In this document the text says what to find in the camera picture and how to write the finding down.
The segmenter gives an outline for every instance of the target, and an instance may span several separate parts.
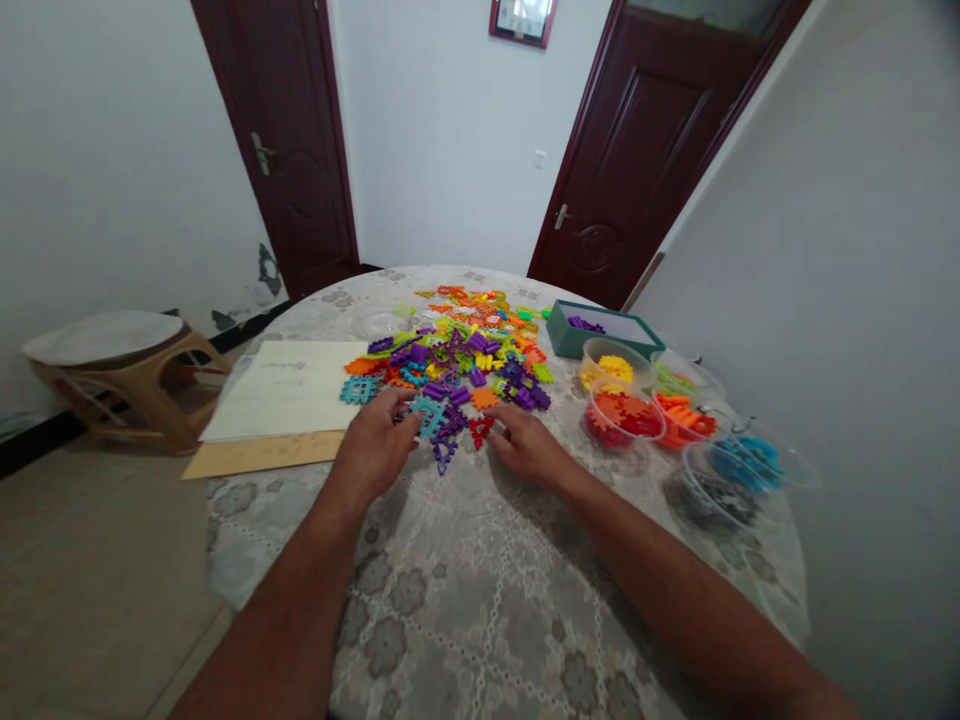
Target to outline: green box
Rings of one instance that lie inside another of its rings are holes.
[[[606,334],[580,330],[567,322],[567,318],[579,315],[583,320],[594,324],[599,323],[606,330]],[[593,337],[604,337],[616,340],[629,348],[633,348],[647,360],[655,352],[666,349],[663,341],[650,329],[643,320],[636,315],[627,315],[613,310],[591,305],[581,305],[557,300],[547,320],[547,333],[550,335],[550,344],[553,352],[559,357],[580,360],[583,357],[583,343]]]

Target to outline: picture frame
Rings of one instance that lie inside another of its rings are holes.
[[[559,0],[491,0],[490,34],[547,49]]]

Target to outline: round table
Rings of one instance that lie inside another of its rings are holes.
[[[301,301],[237,362],[226,392],[263,340],[356,340],[355,318],[397,305],[426,308],[416,290],[503,290],[513,307],[584,300],[544,283],[456,265],[382,270]],[[556,383],[539,413],[601,481],[679,537],[802,646],[809,634],[803,554],[792,522],[776,535],[715,540],[679,523],[659,484],[675,457],[650,447],[642,467],[610,457],[571,418],[585,400],[578,363],[539,347]],[[475,415],[469,405],[468,415]],[[604,717],[678,714],[671,664],[553,497],[505,474],[484,445],[460,448],[440,476],[414,451],[371,507],[356,550],[331,709],[343,718]],[[331,463],[207,481],[211,582],[244,605],[303,519]]]

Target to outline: dark red door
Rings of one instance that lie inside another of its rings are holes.
[[[702,174],[765,43],[633,4],[612,33],[528,274],[620,309]]]
[[[290,296],[357,274],[325,3],[192,1]]]

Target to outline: door handle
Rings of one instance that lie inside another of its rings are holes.
[[[575,217],[576,217],[575,215],[571,215],[570,213],[567,212],[567,204],[564,203],[563,205],[560,206],[560,212],[557,213],[557,221],[553,224],[553,229],[559,230],[560,226],[563,225],[564,220],[566,220],[567,218],[570,218],[572,220]]]
[[[271,150],[268,147],[264,147],[263,143],[260,142],[260,135],[257,133],[250,133],[250,139],[253,141],[253,149],[257,153],[257,162],[260,163],[260,172],[269,176],[270,156],[276,155],[276,150]]]

